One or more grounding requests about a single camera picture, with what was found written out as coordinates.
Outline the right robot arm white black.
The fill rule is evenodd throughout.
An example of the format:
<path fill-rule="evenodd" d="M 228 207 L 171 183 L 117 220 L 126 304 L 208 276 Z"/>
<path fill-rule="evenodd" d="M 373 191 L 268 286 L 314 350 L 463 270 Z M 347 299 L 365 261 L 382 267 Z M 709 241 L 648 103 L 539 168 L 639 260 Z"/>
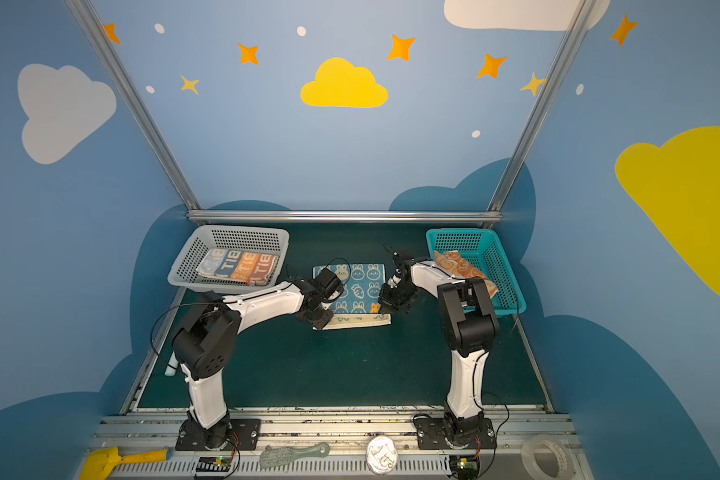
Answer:
<path fill-rule="evenodd" d="M 457 429 L 477 427 L 485 362 L 500 327 L 490 282 L 481 276 L 452 274 L 427 258 L 394 257 L 394 272 L 382 284 L 382 314 L 407 311 L 417 294 L 437 300 L 445 343 L 451 351 L 451 380 L 445 417 Z"/>

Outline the bunny face pattern towel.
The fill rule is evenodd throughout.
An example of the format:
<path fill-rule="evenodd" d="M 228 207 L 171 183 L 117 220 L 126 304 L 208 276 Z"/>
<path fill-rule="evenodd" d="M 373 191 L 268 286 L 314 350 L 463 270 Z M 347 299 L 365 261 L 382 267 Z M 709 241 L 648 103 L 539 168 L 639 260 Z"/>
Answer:
<path fill-rule="evenodd" d="M 331 304 L 333 317 L 324 330 L 381 327 L 391 324 L 391 315 L 382 314 L 379 303 L 385 268 L 381 263 L 333 264 L 313 267 L 316 277 L 324 268 L 342 282 L 343 293 Z"/>

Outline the teal perforated plastic basket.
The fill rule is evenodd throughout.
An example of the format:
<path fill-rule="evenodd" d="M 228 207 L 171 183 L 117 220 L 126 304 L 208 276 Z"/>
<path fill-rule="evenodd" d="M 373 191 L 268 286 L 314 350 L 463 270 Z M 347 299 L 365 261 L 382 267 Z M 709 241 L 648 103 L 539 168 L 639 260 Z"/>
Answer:
<path fill-rule="evenodd" d="M 498 317 L 523 313 L 526 301 L 498 235 L 490 229 L 435 228 L 426 232 L 430 256 L 447 256 L 480 270 L 498 288 L 492 302 Z"/>

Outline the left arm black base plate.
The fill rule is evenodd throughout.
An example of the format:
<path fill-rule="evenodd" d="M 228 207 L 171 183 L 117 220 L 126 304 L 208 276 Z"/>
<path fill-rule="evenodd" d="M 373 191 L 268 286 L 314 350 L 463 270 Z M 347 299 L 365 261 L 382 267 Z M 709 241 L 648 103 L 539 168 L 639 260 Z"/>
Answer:
<path fill-rule="evenodd" d="M 203 428 L 189 417 L 180 426 L 174 449 L 182 452 L 254 451 L 260 429 L 260 419 L 223 418 L 214 426 Z"/>

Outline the white perforated plastic basket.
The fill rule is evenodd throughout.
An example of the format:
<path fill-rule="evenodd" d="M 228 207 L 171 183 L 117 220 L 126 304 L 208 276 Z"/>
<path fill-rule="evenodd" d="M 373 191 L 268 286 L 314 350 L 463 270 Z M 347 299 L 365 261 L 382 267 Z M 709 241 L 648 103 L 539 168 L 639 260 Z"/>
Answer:
<path fill-rule="evenodd" d="M 290 234 L 284 229 L 250 226 L 206 225 L 198 227 L 186 240 L 167 276 L 169 284 L 195 292 L 248 294 L 275 285 L 289 246 Z M 273 273 L 263 286 L 224 279 L 202 277 L 196 268 L 214 248 L 277 255 Z"/>

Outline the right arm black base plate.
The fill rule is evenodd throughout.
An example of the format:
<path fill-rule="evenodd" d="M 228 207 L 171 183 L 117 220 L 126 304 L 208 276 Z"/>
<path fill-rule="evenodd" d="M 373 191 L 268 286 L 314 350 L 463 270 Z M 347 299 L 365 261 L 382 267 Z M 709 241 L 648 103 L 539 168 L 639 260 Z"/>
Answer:
<path fill-rule="evenodd" d="M 477 450 L 497 446 L 493 424 L 483 415 L 464 419 L 417 415 L 412 423 L 420 450 Z"/>

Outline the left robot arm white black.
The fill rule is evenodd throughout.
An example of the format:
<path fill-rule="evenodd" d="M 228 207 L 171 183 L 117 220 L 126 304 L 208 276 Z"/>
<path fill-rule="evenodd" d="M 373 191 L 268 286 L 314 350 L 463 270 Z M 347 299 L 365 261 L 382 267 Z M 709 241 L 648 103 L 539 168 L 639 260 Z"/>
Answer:
<path fill-rule="evenodd" d="M 241 332 L 283 315 L 294 315 L 321 330 L 333 317 L 331 303 L 343 292 L 344 285 L 337 279 L 312 279 L 284 281 L 247 295 L 206 293 L 172 339 L 188 385 L 190 418 L 204 430 L 226 422 L 223 369 Z"/>

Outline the rabbit letter striped towel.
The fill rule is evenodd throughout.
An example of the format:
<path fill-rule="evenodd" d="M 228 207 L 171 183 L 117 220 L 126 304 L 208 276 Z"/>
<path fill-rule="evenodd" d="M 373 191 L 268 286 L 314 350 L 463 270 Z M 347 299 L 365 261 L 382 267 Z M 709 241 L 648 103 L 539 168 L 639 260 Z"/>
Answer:
<path fill-rule="evenodd" d="M 264 286 L 279 260 L 280 257 L 274 254 L 214 248 L 206 253 L 195 271 L 208 279 Z"/>

